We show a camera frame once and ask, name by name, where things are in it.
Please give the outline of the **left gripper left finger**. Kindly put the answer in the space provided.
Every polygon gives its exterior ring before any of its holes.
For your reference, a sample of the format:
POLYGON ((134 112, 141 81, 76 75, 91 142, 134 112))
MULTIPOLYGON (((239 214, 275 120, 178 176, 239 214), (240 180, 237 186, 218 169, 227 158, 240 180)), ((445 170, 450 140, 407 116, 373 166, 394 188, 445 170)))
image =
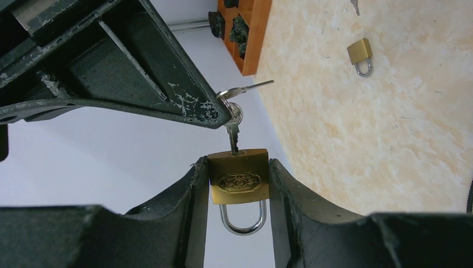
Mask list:
POLYGON ((101 205, 1 208, 2 267, 203 267, 209 182, 201 157, 125 214, 101 205))

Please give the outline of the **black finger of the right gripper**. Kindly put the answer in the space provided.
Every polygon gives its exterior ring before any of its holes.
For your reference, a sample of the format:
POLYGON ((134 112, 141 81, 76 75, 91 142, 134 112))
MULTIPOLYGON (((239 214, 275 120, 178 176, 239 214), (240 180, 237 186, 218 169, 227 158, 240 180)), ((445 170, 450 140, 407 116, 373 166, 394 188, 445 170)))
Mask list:
POLYGON ((150 1, 2 1, 1 124, 81 107, 212 129, 230 120, 150 1))

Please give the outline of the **brass padlock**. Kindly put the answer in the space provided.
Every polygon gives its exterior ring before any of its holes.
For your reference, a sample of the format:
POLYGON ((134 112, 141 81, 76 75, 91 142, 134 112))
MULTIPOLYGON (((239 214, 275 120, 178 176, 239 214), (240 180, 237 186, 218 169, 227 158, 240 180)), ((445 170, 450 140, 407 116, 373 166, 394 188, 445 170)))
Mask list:
POLYGON ((212 201, 219 206, 224 227, 232 234, 248 236, 263 228, 269 199, 269 155, 267 149, 230 151, 207 156, 212 201), (237 227, 230 222, 227 205, 259 204, 259 217, 250 227, 237 227))
POLYGON ((372 74, 371 58, 373 57, 369 40, 366 38, 360 39, 357 42, 347 47, 347 53, 351 64, 355 67, 357 74, 360 77, 367 78, 372 74), (362 72, 359 64, 366 62, 367 71, 362 72))

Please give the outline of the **black cable lock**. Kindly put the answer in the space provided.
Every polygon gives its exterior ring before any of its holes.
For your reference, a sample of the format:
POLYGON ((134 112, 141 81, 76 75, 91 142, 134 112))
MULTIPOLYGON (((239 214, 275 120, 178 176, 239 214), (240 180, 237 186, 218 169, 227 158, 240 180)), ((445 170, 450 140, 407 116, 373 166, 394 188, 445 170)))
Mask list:
POLYGON ((473 181, 471 181, 466 202, 466 213, 472 213, 473 206, 473 181))

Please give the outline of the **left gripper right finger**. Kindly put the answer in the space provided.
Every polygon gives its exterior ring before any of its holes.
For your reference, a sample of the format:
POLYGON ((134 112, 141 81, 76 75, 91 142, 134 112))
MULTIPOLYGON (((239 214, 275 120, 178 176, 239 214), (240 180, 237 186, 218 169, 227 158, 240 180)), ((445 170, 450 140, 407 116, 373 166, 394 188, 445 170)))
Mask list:
POLYGON ((471 267, 472 215, 339 207, 269 162, 277 267, 471 267))

